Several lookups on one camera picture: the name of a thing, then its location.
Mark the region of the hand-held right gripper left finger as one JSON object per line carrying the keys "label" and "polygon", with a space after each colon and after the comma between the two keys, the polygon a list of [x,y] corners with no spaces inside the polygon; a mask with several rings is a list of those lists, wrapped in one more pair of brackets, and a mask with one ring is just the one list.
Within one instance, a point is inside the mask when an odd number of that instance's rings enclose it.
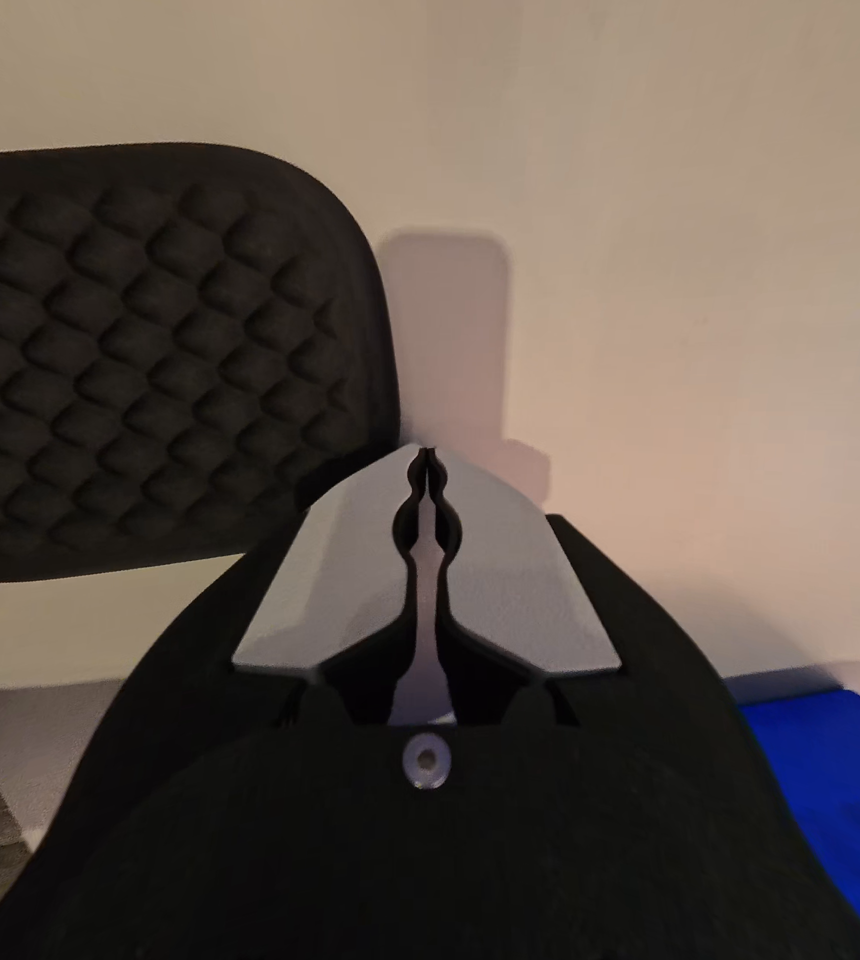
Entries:
{"label": "hand-held right gripper left finger", "polygon": [[426,450],[408,444],[307,510],[232,655],[235,670],[325,686],[361,725],[386,725],[416,653]]}

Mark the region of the black wrist rest pad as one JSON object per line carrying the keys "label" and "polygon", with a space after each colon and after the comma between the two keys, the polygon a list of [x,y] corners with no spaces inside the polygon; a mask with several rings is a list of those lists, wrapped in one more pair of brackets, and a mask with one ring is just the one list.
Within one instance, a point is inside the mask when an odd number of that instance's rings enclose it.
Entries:
{"label": "black wrist rest pad", "polygon": [[0,152],[0,583],[247,552],[392,452],[376,257],[205,143]]}

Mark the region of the grey desk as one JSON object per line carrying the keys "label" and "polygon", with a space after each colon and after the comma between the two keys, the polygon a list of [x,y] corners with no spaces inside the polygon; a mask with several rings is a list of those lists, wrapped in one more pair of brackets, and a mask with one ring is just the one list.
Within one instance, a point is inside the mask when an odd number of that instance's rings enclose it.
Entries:
{"label": "grey desk", "polygon": [[319,178],[414,438],[860,693],[860,2],[0,2],[0,152],[145,141]]}

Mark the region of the blue plastic bin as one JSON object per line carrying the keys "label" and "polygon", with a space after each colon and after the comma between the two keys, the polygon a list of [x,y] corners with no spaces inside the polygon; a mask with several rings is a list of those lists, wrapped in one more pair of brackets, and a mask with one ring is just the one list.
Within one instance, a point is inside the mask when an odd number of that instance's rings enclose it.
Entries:
{"label": "blue plastic bin", "polygon": [[835,690],[740,710],[796,822],[860,916],[860,696]]}

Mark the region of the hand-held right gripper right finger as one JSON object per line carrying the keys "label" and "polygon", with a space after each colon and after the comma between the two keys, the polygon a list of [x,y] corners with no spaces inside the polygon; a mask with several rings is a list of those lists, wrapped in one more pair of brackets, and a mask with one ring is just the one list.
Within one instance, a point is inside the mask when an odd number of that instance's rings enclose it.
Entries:
{"label": "hand-held right gripper right finger", "polygon": [[500,723],[521,690],[618,674],[623,663],[547,515],[440,447],[428,492],[443,552],[436,655],[460,726]]}

